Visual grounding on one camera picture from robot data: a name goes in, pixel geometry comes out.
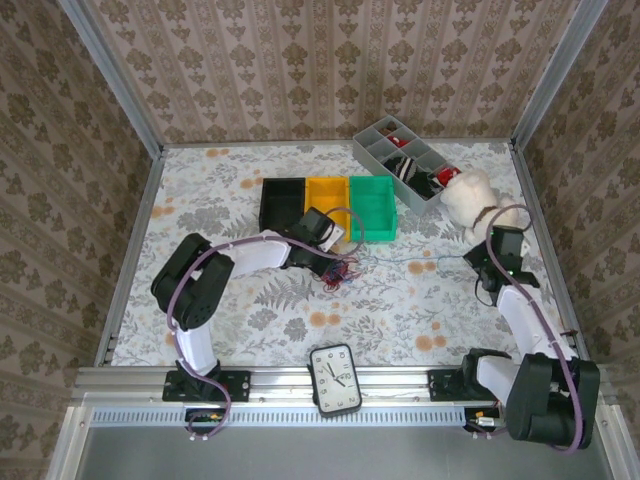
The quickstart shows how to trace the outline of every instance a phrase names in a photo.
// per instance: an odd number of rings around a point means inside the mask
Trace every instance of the stuffed animal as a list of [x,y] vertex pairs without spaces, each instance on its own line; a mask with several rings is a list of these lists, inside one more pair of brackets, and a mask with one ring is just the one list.
[[[489,176],[478,169],[453,177],[440,200],[447,206],[451,219],[465,227],[465,240],[474,245],[485,240],[489,221],[498,210],[515,203],[509,198],[498,201],[491,190]],[[514,208],[503,213],[495,225],[515,227],[517,222],[518,210]]]

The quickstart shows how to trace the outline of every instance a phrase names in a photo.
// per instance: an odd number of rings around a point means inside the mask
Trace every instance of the patterned fabric surface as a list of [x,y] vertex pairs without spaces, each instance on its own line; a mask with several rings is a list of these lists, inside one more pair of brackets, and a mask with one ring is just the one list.
[[640,2],[609,2],[525,153],[590,353],[640,448]]
[[[461,169],[485,169],[500,194],[522,200],[506,144],[435,148]],[[149,289],[185,235],[199,232],[216,245],[258,233],[263,177],[363,174],[350,145],[170,150],[113,364],[170,365],[175,360],[166,317]],[[221,362],[304,365],[314,347],[337,342],[351,346],[359,365],[456,364],[474,346],[515,353],[506,322],[474,297],[475,276],[464,260],[428,258],[461,255],[471,247],[444,206],[418,217],[396,203],[396,241],[366,244],[357,254],[363,275],[335,293],[325,293],[311,272],[296,268],[231,280],[210,322]],[[526,267],[541,281],[544,304],[557,319],[535,236],[529,231],[527,237],[532,250]],[[353,245],[339,247],[346,252]]]
[[0,478],[46,473],[149,158],[55,2],[0,2]]
[[91,0],[163,143],[508,137],[577,0]]

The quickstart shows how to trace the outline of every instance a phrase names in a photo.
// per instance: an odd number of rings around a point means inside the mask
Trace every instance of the green bin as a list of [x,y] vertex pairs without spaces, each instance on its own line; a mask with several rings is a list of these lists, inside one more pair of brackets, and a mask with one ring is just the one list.
[[[366,242],[392,242],[396,238],[398,214],[389,176],[349,177],[351,209],[364,223]],[[351,218],[351,241],[360,240],[360,225]]]

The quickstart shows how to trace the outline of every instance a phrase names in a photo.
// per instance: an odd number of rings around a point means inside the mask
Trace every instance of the white clock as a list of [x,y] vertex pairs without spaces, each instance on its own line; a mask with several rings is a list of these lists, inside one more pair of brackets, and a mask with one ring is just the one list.
[[333,417],[359,410],[362,396],[349,346],[317,348],[310,360],[320,415]]

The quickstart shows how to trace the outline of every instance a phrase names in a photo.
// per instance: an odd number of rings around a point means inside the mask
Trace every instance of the floral wallpaper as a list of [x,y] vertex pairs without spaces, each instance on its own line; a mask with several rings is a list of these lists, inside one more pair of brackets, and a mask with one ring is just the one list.
[[150,160],[52,1],[0,2],[0,478],[43,478]]
[[525,157],[590,353],[640,448],[640,2],[609,2]]
[[509,137],[576,0],[90,0],[163,143]]

